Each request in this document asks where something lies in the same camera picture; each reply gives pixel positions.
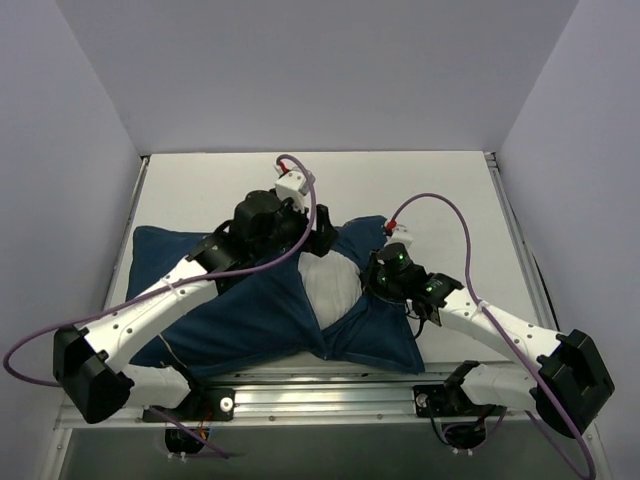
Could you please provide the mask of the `white pillow insert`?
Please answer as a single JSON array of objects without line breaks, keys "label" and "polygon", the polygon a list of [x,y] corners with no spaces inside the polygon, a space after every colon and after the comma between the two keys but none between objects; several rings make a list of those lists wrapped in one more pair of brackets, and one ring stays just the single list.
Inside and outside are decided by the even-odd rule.
[{"label": "white pillow insert", "polygon": [[298,271],[321,330],[343,318],[362,295],[358,266],[339,252],[301,253]]}]

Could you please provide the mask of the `blue fish-print pillowcase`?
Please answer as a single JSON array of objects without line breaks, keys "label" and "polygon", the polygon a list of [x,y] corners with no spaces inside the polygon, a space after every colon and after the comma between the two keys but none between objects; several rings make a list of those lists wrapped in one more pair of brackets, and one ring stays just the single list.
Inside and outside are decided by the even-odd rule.
[{"label": "blue fish-print pillowcase", "polygon": [[[370,254],[385,244],[385,222],[379,215],[346,222],[331,250],[352,260],[361,277]],[[367,295],[362,286],[355,306],[321,330],[298,271],[300,254],[191,310],[143,347],[132,364],[184,367],[209,377],[309,352],[322,360],[423,372],[404,307]]]}]

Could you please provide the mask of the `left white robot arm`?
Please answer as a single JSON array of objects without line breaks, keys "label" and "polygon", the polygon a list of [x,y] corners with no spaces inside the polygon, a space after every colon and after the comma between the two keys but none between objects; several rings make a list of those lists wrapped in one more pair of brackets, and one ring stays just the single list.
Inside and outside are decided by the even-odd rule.
[{"label": "left white robot arm", "polygon": [[89,424],[123,408],[160,407],[179,419],[202,405],[198,382],[184,367],[144,367],[132,358],[191,310],[296,250],[318,256],[338,235],[322,204],[298,206],[293,194],[248,193],[231,219],[205,236],[144,293],[82,328],[54,334],[53,374]]}]

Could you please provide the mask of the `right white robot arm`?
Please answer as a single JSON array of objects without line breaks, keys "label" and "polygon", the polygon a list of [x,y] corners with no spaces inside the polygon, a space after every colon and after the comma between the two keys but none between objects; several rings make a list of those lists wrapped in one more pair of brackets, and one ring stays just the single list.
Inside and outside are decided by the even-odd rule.
[{"label": "right white robot arm", "polygon": [[585,432],[615,391],[589,335],[546,329],[476,300],[460,281],[414,263],[402,243],[371,253],[364,286],[382,301],[412,307],[421,323],[456,331],[508,359],[502,366],[460,364],[443,390],[455,412],[489,405],[534,412],[570,437]]}]

